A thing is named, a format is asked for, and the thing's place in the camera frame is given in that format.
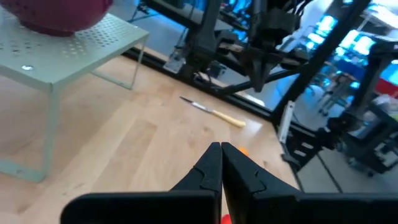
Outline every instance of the black metal bar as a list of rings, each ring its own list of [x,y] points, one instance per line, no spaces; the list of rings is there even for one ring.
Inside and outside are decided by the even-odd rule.
[[[273,127],[274,127],[274,129],[275,129],[275,132],[277,133],[277,132],[278,132],[278,126],[276,126],[276,125],[273,124]],[[280,146],[282,146],[282,149],[283,149],[283,151],[284,151],[284,154],[288,154],[288,153],[289,153],[289,150],[287,149],[286,144],[284,144],[284,143],[282,143],[282,142],[279,142],[279,143],[280,143]],[[301,180],[299,179],[299,176],[297,175],[298,170],[297,170],[291,163],[289,163],[289,162],[288,162],[288,165],[289,165],[290,169],[291,169],[292,172],[293,172],[294,179],[296,180],[296,183],[297,183],[299,189],[300,189],[301,191],[304,191],[303,183],[301,183]]]
[[[388,124],[392,128],[398,129],[398,121],[390,116],[387,112],[380,108],[380,106],[370,103],[369,109],[372,111],[382,122]]]
[[[239,74],[241,74],[243,76],[246,76],[245,75],[246,72],[244,71],[242,65],[234,57],[233,54],[228,54],[228,55],[216,54],[215,60],[217,62],[222,63],[223,65],[227,66],[228,68],[234,70],[235,72],[238,72]]]
[[[145,2],[148,7],[159,12],[165,17],[173,19],[175,22],[178,22],[179,24],[188,27],[188,29],[196,29],[200,25],[198,23],[199,21],[194,21],[188,18],[185,15],[185,11],[183,9],[173,7],[169,3],[163,2],[163,0],[148,0]]]
[[[130,50],[126,51],[123,53],[123,56],[133,59],[133,60],[138,60],[140,50],[137,48],[131,48]],[[148,66],[149,68],[152,68],[160,73],[163,73],[164,75],[167,75],[169,77],[172,77],[174,79],[177,79],[187,85],[190,85],[194,88],[197,88],[201,91],[204,91],[205,93],[214,96],[220,100],[223,100],[227,103],[230,103],[238,108],[241,108],[242,110],[245,110],[249,113],[252,113],[262,119],[265,119],[267,121],[271,120],[271,110],[255,103],[252,102],[248,99],[245,99],[242,96],[239,95],[221,95],[217,92],[217,88],[219,87],[218,85],[214,85],[212,83],[202,81],[203,83],[200,83],[199,80],[193,81],[193,80],[187,80],[187,79],[181,79],[176,74],[166,70],[163,68],[163,65],[165,64],[165,61],[157,58],[156,56],[153,56],[151,54],[148,54],[144,52],[144,55],[142,56],[142,64],[145,66]]]
[[[281,78],[286,78],[286,77],[289,77],[289,76],[292,76],[292,75],[296,75],[296,74],[302,72],[304,70],[304,68],[305,68],[305,65],[301,66],[300,68],[295,69],[295,70],[283,70],[283,71],[280,71],[280,72],[272,73],[272,74],[270,74],[268,76],[268,78],[266,80],[266,83],[270,83],[270,82],[279,80]]]
[[[197,35],[213,35],[211,38],[216,49],[216,37],[214,30],[217,23],[218,14],[220,13],[221,0],[208,1],[206,4],[205,12],[200,23],[200,30]]]
[[[316,138],[295,129],[290,130],[286,146],[288,153],[284,159],[291,162],[297,171],[305,167],[322,150]]]
[[[350,5],[348,12],[340,19],[321,46],[316,49],[305,71],[298,76],[276,106],[272,113],[272,120],[274,123],[280,123],[286,104],[289,101],[295,101],[305,91],[312,78],[317,74],[319,69],[322,68],[323,63],[328,59],[331,53],[339,46],[341,41],[354,26],[356,19],[361,16],[370,2],[371,0],[355,0]]]
[[[218,90],[218,93],[222,94],[222,95],[229,95],[229,94],[237,93],[239,91],[247,90],[250,88],[251,88],[251,82],[247,81],[247,82],[240,83],[237,85],[229,85],[224,88],[220,88]]]
[[[266,13],[268,10],[268,1],[265,0],[252,0],[252,15]]]
[[[357,114],[363,114],[368,103],[372,100],[372,94],[380,79],[381,73],[390,65],[392,57],[380,58],[378,55],[370,55],[368,61],[369,64],[366,67],[365,76],[361,80],[361,84],[356,90],[350,106],[354,108]]]

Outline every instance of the black cable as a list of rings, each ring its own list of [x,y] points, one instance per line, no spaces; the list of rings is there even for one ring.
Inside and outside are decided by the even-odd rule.
[[[285,5],[282,7],[282,10],[287,10],[291,4],[292,4],[292,3],[291,3],[291,1],[289,0],[289,1],[286,2]]]
[[[298,9],[298,11],[297,11],[297,14],[299,15],[299,16],[303,16],[304,15],[304,9],[305,9],[305,7],[311,2],[312,0],[305,0],[302,4],[301,4],[301,6],[299,7],[299,9]]]
[[[297,11],[297,0],[292,0],[292,2],[293,2],[293,14],[295,14]]]

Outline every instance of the metal rod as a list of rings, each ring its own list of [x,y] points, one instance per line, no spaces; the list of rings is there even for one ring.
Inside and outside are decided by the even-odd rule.
[[[57,132],[58,117],[60,113],[60,90],[51,87],[49,91],[49,107],[47,108],[47,120],[45,127],[44,154],[42,173],[45,177],[50,172],[53,158],[55,133]]]
[[[272,74],[270,74],[270,75],[268,76],[268,78],[267,78],[265,84],[266,84],[266,83],[273,82],[273,81],[276,81],[276,80],[279,80],[279,79],[281,79],[281,78],[286,78],[286,77],[289,77],[289,76],[298,74],[298,73],[300,73],[300,72],[304,69],[305,66],[306,66],[306,65],[301,66],[300,68],[295,69],[295,70],[284,70],[284,71],[272,73]]]
[[[280,123],[286,104],[289,101],[295,101],[305,91],[312,78],[317,74],[319,69],[322,68],[323,63],[328,59],[331,53],[346,37],[348,32],[354,26],[357,18],[361,16],[362,12],[367,8],[370,2],[371,0],[355,0],[352,5],[350,5],[348,12],[346,12],[344,17],[340,19],[336,27],[332,30],[321,46],[316,49],[305,71],[301,72],[296,81],[294,81],[293,85],[276,106],[272,113],[273,122]]]
[[[131,89],[132,89],[132,87],[134,86],[134,84],[136,82],[138,69],[139,69],[139,67],[141,65],[142,57],[144,56],[145,46],[147,45],[148,39],[149,39],[149,35],[147,37],[145,37],[145,39],[142,41],[141,52],[139,52],[136,69],[134,71],[134,76],[133,76],[132,81],[131,81]]]
[[[126,51],[123,53],[123,55],[129,59],[132,60],[138,60],[140,50],[133,47],[130,50]],[[193,82],[192,80],[186,80],[182,79],[178,76],[176,76],[174,73],[166,70],[163,66],[166,63],[165,60],[158,58],[154,55],[148,54],[147,52],[144,52],[144,56],[142,57],[142,64],[152,68],[160,73],[163,73],[164,75],[167,75],[171,78],[177,79],[187,85],[190,85],[194,88],[197,88],[201,91],[204,91],[205,93],[212,95],[214,97],[217,97],[227,103],[230,103],[233,106],[236,106],[238,108],[241,108],[242,110],[245,110],[249,113],[252,113],[262,119],[265,119],[267,121],[272,121],[271,120],[271,111],[255,102],[252,102],[242,96],[239,95],[221,95],[219,94],[215,88],[219,87],[217,85],[211,84],[211,83],[206,83],[203,85],[199,85],[198,82]],[[303,132],[304,134],[310,136],[310,138],[315,137],[315,132],[311,129],[308,129],[305,126],[302,126],[301,124],[292,121],[291,128],[298,129],[299,131]]]
[[[363,114],[368,102],[372,100],[373,91],[380,79],[381,73],[390,65],[392,57],[378,58],[379,56],[368,57],[369,64],[366,67],[364,78],[361,80],[361,85],[354,94],[354,99],[350,108],[354,109],[356,113]]]
[[[229,95],[229,94],[237,93],[237,92],[247,90],[250,88],[251,88],[251,82],[247,81],[247,82],[240,83],[237,85],[226,86],[224,88],[217,90],[217,92],[222,95]]]
[[[365,25],[369,22],[369,20],[372,18],[372,14],[369,13],[368,16],[366,16],[366,18],[363,20],[362,24],[358,27],[358,29],[356,29],[358,32],[362,31],[363,27],[365,27]]]
[[[221,0],[207,1],[203,17],[201,19],[199,34],[214,34],[218,14],[220,13]]]

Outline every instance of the perforated metal panel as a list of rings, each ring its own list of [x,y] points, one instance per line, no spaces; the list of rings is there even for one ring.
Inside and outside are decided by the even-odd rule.
[[[62,84],[95,69],[148,35],[108,14],[94,27],[72,37],[52,37],[25,28],[0,7],[0,75],[35,87]]]

